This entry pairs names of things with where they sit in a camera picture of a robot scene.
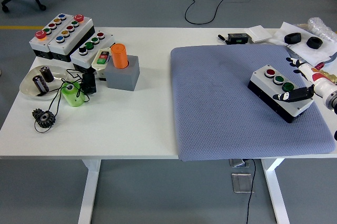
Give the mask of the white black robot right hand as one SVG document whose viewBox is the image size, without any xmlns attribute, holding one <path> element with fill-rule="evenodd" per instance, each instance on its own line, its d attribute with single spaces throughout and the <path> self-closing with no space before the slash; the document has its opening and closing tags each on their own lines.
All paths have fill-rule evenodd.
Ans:
<svg viewBox="0 0 337 224">
<path fill-rule="evenodd" d="M 316 94 L 323 99 L 328 109 L 333 110 L 336 106 L 336 85 L 311 64 L 291 57 L 287 57 L 286 60 L 291 66 L 298 68 L 294 72 L 301 73 L 312 85 L 275 94 L 273 99 L 290 103 L 310 99 Z"/>
</svg>

